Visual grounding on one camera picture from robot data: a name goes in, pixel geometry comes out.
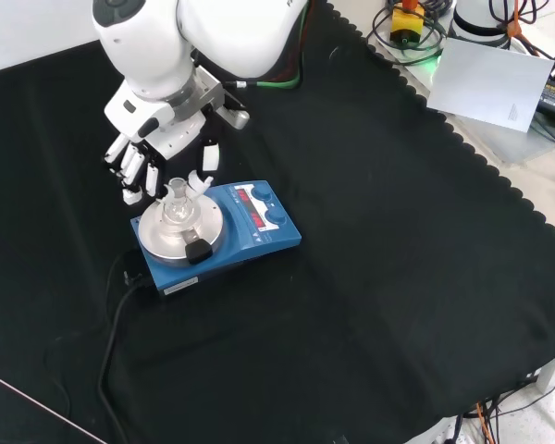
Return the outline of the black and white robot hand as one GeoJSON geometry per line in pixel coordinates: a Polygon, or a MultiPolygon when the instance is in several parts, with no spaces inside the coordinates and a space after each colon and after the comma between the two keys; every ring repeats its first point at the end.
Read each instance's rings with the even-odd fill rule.
{"type": "Polygon", "coordinates": [[[121,84],[105,106],[105,116],[118,136],[106,150],[104,162],[117,176],[126,205],[164,195],[167,163],[195,142],[203,144],[202,163],[190,173],[188,194],[200,195],[211,186],[219,167],[219,147],[203,134],[208,116],[220,106],[212,101],[196,106],[147,101],[126,82],[121,84]]]}

